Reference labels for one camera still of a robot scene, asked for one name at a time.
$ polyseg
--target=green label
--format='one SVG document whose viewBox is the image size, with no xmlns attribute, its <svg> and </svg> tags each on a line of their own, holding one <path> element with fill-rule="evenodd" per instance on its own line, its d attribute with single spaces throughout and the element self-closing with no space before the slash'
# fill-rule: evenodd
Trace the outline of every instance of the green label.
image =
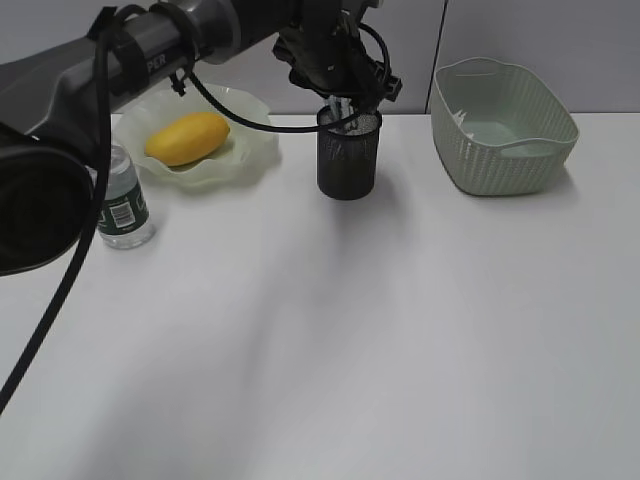
<svg viewBox="0 0 640 480">
<path fill-rule="evenodd" d="M 98 230 L 105 235 L 126 235 L 145 224 L 149 210 L 142 196 L 140 183 L 129 193 L 112 200 L 105 200 L 98 222 Z"/>
</svg>

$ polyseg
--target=water bottle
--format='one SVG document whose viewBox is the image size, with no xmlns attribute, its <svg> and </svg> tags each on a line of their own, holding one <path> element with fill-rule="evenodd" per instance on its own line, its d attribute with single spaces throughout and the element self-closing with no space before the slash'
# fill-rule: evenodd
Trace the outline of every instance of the water bottle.
<svg viewBox="0 0 640 480">
<path fill-rule="evenodd" d="M 136 168 L 126 150 L 111 146 L 111 169 L 98 232 L 111 248 L 128 250 L 147 243 L 156 233 L 142 195 Z"/>
</svg>

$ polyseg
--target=pen holder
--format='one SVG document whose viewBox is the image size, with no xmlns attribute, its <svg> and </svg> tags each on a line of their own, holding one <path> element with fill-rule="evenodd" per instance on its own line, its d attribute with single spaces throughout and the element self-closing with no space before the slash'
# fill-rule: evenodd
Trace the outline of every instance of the pen holder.
<svg viewBox="0 0 640 480">
<path fill-rule="evenodd" d="M 331 109 L 318 113 L 318 125 L 334 122 Z M 318 133 L 318 187 L 336 200 L 366 197 L 375 184 L 382 115 L 363 113 L 351 124 Z"/>
</svg>

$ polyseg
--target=white plate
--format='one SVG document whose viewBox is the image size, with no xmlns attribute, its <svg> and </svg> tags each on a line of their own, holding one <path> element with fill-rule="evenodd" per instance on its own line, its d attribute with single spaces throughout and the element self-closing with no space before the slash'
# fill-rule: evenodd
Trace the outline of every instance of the white plate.
<svg viewBox="0 0 640 480">
<path fill-rule="evenodd" d="M 270 125 L 269 108 L 253 95 L 218 85 L 207 89 L 232 112 L 258 123 Z M 114 140 L 122 145 L 133 162 L 157 175 L 184 185 L 227 182 L 237 177 L 249 164 L 272 161 L 277 155 L 277 137 L 228 120 L 231 132 L 226 143 L 204 159 L 181 168 L 169 168 L 144 153 L 147 139 L 179 118 L 193 112 L 218 113 L 195 87 L 180 97 L 173 90 L 150 95 L 126 112 L 114 130 Z"/>
</svg>

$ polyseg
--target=plastic basket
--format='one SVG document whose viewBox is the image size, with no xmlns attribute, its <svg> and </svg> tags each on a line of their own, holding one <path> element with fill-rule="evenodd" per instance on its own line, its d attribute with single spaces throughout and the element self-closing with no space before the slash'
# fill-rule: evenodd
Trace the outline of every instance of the plastic basket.
<svg viewBox="0 0 640 480">
<path fill-rule="evenodd" d="M 436 147 L 456 186 L 471 195 L 522 195 L 558 177 L 579 131 L 531 71 L 489 58 L 438 70 Z"/>
</svg>

